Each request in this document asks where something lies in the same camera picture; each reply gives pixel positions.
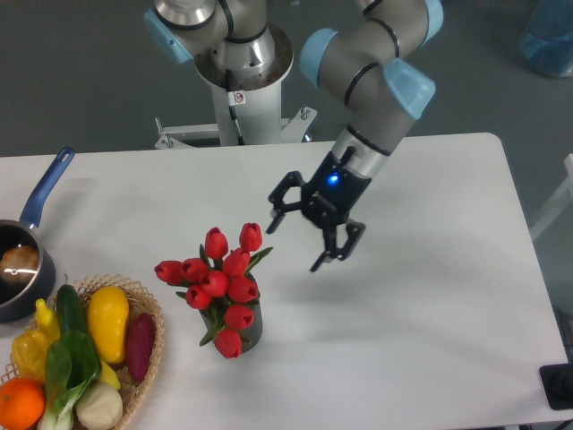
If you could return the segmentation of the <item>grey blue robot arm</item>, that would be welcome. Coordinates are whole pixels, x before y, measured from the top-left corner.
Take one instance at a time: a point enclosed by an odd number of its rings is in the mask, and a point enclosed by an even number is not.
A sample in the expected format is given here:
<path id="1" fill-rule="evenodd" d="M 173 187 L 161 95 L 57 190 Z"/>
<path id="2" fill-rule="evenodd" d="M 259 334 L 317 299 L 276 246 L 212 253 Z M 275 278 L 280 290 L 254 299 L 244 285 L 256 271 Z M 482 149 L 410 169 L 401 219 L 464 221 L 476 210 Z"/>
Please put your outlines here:
<path id="1" fill-rule="evenodd" d="M 144 15 L 162 52 L 193 62 L 211 87 L 224 146 L 275 143 L 281 84 L 293 63 L 352 115 L 312 178 L 290 172 L 269 195 L 272 226 L 300 211 L 323 235 L 319 262 L 345 260 L 364 232 L 350 212 L 420 118 L 434 82 L 405 61 L 439 30 L 438 1 L 362 1 L 348 35 L 315 31 L 295 54 L 263 1 L 157 1 Z"/>

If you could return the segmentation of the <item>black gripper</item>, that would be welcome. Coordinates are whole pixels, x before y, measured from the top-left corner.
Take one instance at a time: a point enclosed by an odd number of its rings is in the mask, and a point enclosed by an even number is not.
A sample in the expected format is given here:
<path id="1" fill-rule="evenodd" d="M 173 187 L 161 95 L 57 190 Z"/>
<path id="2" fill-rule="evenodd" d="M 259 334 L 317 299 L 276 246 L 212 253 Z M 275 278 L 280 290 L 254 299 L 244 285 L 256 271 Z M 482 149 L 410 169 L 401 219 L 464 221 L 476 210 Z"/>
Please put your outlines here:
<path id="1" fill-rule="evenodd" d="M 339 159 L 330 151 L 307 183 L 299 171 L 290 171 L 269 194 L 272 221 L 266 229 L 267 234 L 273 234 L 289 212 L 299 210 L 316 227 L 321 228 L 324 250 L 310 272 L 316 272 L 324 263 L 344 261 L 352 254 L 366 230 L 362 222 L 346 222 L 355 203 L 372 181 L 351 171 L 349 161 L 354 155 L 355 150 L 345 150 Z M 301 189 L 301 200 L 285 202 L 287 192 L 295 187 Z M 322 219 L 324 215 L 329 222 Z M 346 242 L 338 246 L 336 226 L 344 223 Z"/>

